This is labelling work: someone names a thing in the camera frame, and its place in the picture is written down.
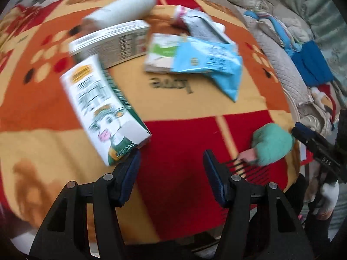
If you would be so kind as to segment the silver white snack wrapper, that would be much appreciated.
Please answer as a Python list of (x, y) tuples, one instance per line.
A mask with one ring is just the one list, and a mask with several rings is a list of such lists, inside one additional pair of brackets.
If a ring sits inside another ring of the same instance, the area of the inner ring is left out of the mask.
[(189, 10), (181, 16), (181, 20), (192, 37), (208, 42), (230, 44), (234, 52), (238, 51), (238, 45), (227, 37), (206, 13), (197, 10)]

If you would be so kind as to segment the teal patterned curtain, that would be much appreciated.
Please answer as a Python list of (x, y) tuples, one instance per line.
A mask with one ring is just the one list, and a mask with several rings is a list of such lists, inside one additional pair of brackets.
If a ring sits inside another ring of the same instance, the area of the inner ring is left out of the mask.
[(332, 0), (283, 0), (311, 28), (340, 89), (346, 90), (346, 22)]

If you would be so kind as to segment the colourful striped clothes pile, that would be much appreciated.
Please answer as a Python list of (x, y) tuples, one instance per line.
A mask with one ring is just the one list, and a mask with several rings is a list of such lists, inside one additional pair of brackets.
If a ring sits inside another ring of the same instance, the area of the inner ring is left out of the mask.
[(247, 10), (245, 16), (249, 16), (257, 21), (258, 27), (272, 38), (285, 52), (292, 57), (295, 52), (300, 52), (302, 45), (294, 40), (286, 25), (267, 12), (254, 12)]

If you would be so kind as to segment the santa plush toy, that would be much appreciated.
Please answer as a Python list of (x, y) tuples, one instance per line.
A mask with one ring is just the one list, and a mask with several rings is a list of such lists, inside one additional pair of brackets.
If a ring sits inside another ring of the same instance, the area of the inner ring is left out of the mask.
[(318, 87), (311, 87), (310, 90), (314, 102), (328, 114), (333, 130), (336, 119), (336, 100), (333, 97), (331, 85), (328, 83), (321, 84)]

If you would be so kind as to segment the blue folded cloth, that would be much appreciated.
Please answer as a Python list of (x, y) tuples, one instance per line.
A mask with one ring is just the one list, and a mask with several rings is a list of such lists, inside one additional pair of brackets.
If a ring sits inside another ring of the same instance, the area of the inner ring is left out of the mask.
[(302, 45), (300, 52), (291, 57), (307, 87), (317, 87), (334, 80), (334, 76), (314, 41)]

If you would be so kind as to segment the light blue snack bag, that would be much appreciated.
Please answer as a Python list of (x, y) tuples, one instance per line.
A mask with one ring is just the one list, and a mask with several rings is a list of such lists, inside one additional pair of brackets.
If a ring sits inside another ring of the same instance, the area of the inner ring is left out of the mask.
[(173, 57), (170, 72), (201, 74), (233, 102), (238, 100), (243, 60), (235, 44), (203, 41), (194, 37), (183, 38)]

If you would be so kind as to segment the large white green milk carton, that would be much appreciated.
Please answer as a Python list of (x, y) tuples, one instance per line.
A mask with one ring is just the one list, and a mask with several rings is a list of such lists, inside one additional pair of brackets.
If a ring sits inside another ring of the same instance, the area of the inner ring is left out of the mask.
[(119, 164), (151, 137), (98, 55), (79, 62), (60, 80), (81, 126), (107, 166)]

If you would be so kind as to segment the green fuzzy sock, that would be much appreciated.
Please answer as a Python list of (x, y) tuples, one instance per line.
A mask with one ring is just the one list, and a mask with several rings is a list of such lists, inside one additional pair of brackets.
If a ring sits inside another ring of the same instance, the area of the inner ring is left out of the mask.
[(281, 126), (268, 123), (253, 133), (251, 148), (240, 152), (238, 160), (250, 165), (268, 166), (284, 158), (294, 143), (292, 135)]

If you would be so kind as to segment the colourful patterned blanket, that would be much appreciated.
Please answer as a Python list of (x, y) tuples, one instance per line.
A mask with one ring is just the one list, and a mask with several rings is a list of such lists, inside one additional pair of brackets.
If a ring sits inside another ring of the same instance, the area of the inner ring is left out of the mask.
[[(93, 182), (109, 171), (74, 114), (59, 81), (73, 60), (81, 19), (115, 0), (60, 0), (14, 7), (1, 19), (1, 203), (39, 227), (70, 180)], [(293, 125), (282, 86), (266, 55), (230, 8), (211, 0), (156, 0), (152, 32), (180, 34), (169, 20), (177, 5), (198, 8), (226, 27), (244, 61), (239, 97), (201, 75), (144, 71), (141, 56), (109, 73), (149, 128), (130, 200), (117, 211), (128, 244), (156, 243), (225, 222), (203, 169), (203, 152), (220, 161), (248, 149), (252, 134), (274, 122)]]

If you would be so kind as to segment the white thermos bottle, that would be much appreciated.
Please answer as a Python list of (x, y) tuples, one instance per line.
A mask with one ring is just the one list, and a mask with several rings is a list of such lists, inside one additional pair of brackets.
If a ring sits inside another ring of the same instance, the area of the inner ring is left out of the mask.
[(116, 0), (84, 17), (81, 30), (89, 34), (124, 22), (140, 20), (149, 15), (156, 4), (156, 0)]

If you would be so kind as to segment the small white green carton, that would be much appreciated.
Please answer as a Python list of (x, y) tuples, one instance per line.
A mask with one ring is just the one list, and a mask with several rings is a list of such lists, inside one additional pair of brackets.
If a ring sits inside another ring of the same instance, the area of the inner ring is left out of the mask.
[(111, 68), (147, 52), (150, 25), (143, 20), (110, 26), (80, 37), (69, 44), (76, 63), (98, 55), (104, 68)]

